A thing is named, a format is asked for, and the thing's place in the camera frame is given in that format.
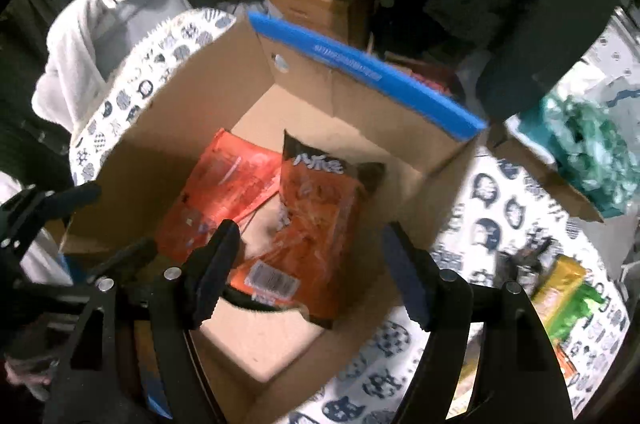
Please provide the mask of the person's left hand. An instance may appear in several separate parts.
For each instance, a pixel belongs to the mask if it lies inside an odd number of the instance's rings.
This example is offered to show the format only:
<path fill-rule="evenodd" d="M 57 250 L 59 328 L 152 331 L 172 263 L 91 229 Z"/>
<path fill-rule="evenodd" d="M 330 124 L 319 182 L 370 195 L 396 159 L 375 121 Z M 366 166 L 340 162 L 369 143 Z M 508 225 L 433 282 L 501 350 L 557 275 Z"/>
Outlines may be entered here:
<path fill-rule="evenodd" d="M 13 386 L 25 386 L 37 400 L 46 402 L 50 398 L 53 366 L 50 361 L 25 362 L 4 357 L 6 380 Z"/>

